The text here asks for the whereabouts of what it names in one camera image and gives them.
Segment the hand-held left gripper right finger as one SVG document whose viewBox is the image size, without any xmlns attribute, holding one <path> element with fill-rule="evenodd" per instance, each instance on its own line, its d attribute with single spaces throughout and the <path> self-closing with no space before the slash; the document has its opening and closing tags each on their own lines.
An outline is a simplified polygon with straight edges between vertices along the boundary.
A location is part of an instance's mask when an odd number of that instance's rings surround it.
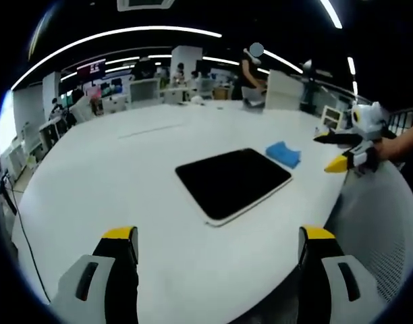
<svg viewBox="0 0 413 324">
<path fill-rule="evenodd" d="M 385 308 L 375 277 L 322 227 L 299 229 L 299 323 L 373 323 Z"/>
</svg>

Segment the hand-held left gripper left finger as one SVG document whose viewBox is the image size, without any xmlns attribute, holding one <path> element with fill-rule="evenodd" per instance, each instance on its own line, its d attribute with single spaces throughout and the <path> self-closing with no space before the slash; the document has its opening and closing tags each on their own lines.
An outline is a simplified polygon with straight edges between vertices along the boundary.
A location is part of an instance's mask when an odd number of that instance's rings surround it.
<svg viewBox="0 0 413 324">
<path fill-rule="evenodd" d="M 63 323 L 137 323 L 138 228 L 106 232 L 60 278 L 53 312 Z"/>
</svg>

